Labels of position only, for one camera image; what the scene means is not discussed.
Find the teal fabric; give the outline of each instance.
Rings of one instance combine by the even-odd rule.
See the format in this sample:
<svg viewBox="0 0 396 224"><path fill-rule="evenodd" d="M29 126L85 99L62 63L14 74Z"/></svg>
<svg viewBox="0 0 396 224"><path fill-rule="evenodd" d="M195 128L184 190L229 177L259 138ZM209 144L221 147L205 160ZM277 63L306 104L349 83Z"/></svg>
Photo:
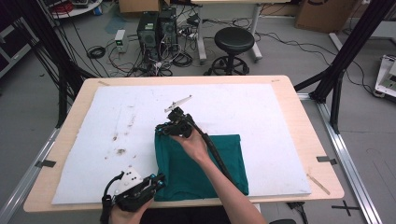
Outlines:
<svg viewBox="0 0 396 224"><path fill-rule="evenodd" d="M240 136L238 134L212 135L210 138L236 186L242 193L248 195L248 179L242 157ZM171 202L218 197L205 173L177 141L167 135L155 134L155 152L159 167L158 173L165 174L165 188L155 194L155 201Z"/></svg>

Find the computer tower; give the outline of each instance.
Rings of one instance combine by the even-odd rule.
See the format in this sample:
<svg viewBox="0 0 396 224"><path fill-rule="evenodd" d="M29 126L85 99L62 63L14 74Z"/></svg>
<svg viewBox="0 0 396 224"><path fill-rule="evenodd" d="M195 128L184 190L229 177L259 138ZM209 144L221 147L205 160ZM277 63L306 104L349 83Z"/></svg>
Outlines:
<svg viewBox="0 0 396 224"><path fill-rule="evenodd" d="M137 37L145 63L160 61L160 26L158 25L158 12L143 12L137 26Z"/></svg>
<svg viewBox="0 0 396 224"><path fill-rule="evenodd" d="M161 35L165 48L177 51L177 15L174 7L163 8L159 16Z"/></svg>

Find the person's left hand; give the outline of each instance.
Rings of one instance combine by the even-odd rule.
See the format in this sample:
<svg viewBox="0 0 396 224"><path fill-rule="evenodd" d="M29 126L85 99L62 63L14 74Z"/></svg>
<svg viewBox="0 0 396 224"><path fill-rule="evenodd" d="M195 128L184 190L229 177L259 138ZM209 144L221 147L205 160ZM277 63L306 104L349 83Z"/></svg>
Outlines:
<svg viewBox="0 0 396 224"><path fill-rule="evenodd" d="M111 209L111 223L113 224L138 224L143 214L151 205L153 199L146 202L136 212L122 211L116 204Z"/></svg>

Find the hand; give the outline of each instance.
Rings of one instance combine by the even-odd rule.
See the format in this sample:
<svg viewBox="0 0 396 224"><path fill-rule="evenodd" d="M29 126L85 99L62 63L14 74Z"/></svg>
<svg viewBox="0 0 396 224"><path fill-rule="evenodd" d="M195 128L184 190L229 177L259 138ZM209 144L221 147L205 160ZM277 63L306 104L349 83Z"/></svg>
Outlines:
<svg viewBox="0 0 396 224"><path fill-rule="evenodd" d="M111 223L113 224L138 224L143 214L151 205L153 199L143 204L136 212L122 211L116 204L111 209Z"/></svg>
<svg viewBox="0 0 396 224"><path fill-rule="evenodd" d="M192 129L192 133L189 138L180 136L171 137L178 141L186 153L198 164L210 160L206 149L206 143L202 136L195 129Z"/></svg>

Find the black stool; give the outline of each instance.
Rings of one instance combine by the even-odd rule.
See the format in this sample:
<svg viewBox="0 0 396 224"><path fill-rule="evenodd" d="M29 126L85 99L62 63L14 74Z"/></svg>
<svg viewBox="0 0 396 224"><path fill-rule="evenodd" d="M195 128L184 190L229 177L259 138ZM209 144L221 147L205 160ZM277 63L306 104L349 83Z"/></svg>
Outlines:
<svg viewBox="0 0 396 224"><path fill-rule="evenodd" d="M251 49L254 42L254 36L242 28L227 27L218 31L215 43L228 56L217 58L204 76L210 76L212 72L218 76L230 76L233 72L241 76L246 75L249 72L248 65L235 56Z"/></svg>

